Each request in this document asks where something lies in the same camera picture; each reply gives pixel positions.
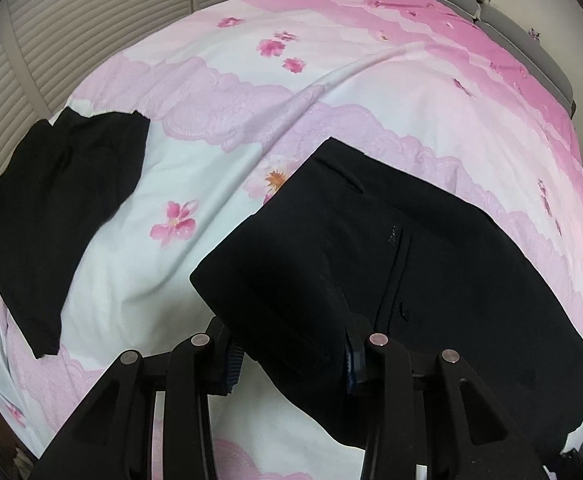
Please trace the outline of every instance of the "silver screw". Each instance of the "silver screw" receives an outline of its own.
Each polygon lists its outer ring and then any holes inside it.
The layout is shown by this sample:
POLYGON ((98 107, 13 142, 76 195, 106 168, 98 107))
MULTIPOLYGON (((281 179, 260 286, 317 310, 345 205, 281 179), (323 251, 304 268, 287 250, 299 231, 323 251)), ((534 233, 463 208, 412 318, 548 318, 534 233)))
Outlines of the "silver screw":
POLYGON ((460 361, 460 354, 456 350, 451 349, 443 350, 443 353, 441 355, 443 356, 443 359, 445 359, 448 363, 454 364, 460 361))
POLYGON ((192 337, 192 345, 205 346, 209 343, 210 337, 207 334, 196 334, 192 337))
POLYGON ((121 363, 124 365, 130 365, 138 360, 138 354, 134 350, 127 350, 123 355, 121 355, 121 363))
POLYGON ((372 345, 385 346, 387 343, 389 343, 389 338, 386 335, 377 332, 369 336, 369 342, 372 345))

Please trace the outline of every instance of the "folded black pants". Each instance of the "folded black pants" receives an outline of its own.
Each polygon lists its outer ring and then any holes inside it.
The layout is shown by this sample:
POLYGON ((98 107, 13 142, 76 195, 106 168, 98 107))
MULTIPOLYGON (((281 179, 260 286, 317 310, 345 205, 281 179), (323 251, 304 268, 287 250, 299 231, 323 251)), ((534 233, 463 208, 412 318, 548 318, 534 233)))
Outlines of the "folded black pants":
POLYGON ((351 444, 344 293, 409 351, 453 348, 547 463, 583 420, 583 340, 479 208, 329 139, 191 275, 278 389, 351 444))

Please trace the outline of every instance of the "black clothing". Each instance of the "black clothing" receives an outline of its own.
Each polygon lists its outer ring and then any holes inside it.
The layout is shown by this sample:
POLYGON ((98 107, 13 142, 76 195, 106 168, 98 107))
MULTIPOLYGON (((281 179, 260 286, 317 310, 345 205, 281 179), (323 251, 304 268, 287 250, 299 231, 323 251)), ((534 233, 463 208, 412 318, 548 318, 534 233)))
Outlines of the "black clothing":
POLYGON ((335 139, 191 282, 278 389, 344 444, 356 415, 338 289, 409 351, 459 351, 544 462, 583 420, 583 340, 507 234, 335 139))
POLYGON ((60 311, 101 225, 136 188, 150 120, 66 108, 38 121, 0 176, 0 295, 36 357, 57 354, 60 311))

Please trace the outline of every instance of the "bed sheet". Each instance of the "bed sheet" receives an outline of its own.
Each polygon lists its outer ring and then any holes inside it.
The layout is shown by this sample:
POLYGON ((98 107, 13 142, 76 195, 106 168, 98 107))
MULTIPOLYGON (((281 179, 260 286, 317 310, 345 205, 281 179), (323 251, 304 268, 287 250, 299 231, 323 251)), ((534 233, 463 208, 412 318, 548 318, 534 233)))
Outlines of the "bed sheet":
MULTIPOLYGON (((331 136, 486 211, 583 338, 572 123, 437 1, 232 0, 108 59, 68 105, 152 122, 136 191, 76 271, 58 356, 35 360, 0 298, 0 396, 35 454, 120 352, 169 351, 206 328, 189 274, 331 136)), ((249 359, 210 413, 222 480, 359 478, 363 452, 330 439, 249 359)), ((160 425, 158 413, 155 451, 160 425)), ((582 440, 583 424, 565 447, 582 440)), ((155 465, 158 479, 159 453, 155 465)))

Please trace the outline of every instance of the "pink and white bedding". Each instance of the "pink and white bedding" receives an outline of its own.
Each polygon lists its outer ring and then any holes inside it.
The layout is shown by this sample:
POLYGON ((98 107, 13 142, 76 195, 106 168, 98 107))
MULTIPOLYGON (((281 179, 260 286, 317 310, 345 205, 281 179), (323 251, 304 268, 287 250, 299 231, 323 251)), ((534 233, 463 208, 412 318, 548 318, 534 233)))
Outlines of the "pink and white bedding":
MULTIPOLYGON (((0 298, 0 407, 35 454, 121 351, 169 351, 205 329, 212 313, 190 272, 330 136, 486 211, 583 338, 572 123, 437 1, 232 0, 113 56, 68 105, 152 123, 136 191, 76 271, 59 355, 35 360, 0 298)), ((250 360, 211 413, 222 480, 359 478, 363 452, 331 440, 250 360)), ((582 439, 583 424, 566 447, 582 439)))

